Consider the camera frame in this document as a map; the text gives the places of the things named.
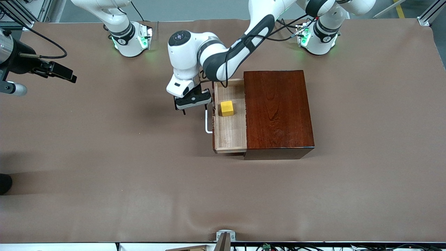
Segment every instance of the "wooden drawer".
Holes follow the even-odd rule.
[[[220,102],[231,100],[234,115],[222,117]],[[228,80],[227,88],[214,83],[212,111],[214,151],[216,153],[246,152],[246,104],[243,79]]]
[[[219,104],[231,100],[234,115]],[[214,83],[214,151],[245,159],[300,159],[314,149],[303,71],[246,71],[228,87]]]

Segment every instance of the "yellow floor stripe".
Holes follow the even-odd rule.
[[[398,13],[399,18],[405,18],[403,9],[401,8],[401,4],[396,6],[396,12]]]

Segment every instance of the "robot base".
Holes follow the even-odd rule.
[[[135,57],[144,50],[150,50],[152,40],[152,28],[138,22],[131,22],[131,24],[135,27],[135,35],[128,41],[127,45],[121,45],[112,38],[115,48],[126,57]]]
[[[305,29],[302,32],[304,37],[297,37],[297,42],[300,47],[306,49],[311,54],[324,55],[329,52],[333,46],[335,46],[335,41],[338,38],[338,35],[336,35],[334,38],[327,37],[327,39],[330,39],[328,42],[321,42],[320,38],[310,32],[313,30],[314,25],[315,23],[312,23],[307,29]]]

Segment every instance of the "table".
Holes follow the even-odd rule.
[[[346,20],[323,56],[264,42],[234,78],[304,70],[316,148],[244,161],[214,154],[203,108],[174,110],[165,44],[190,29],[230,45],[247,26],[160,23],[157,50],[124,58],[102,24],[36,24],[78,81],[9,76],[28,94],[0,97],[0,171],[14,180],[0,242],[198,242],[219,229],[246,241],[444,241],[446,72],[431,29]]]

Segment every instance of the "yellow cube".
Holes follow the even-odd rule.
[[[223,101],[220,103],[222,116],[232,116],[234,115],[234,107],[232,106],[232,101]]]

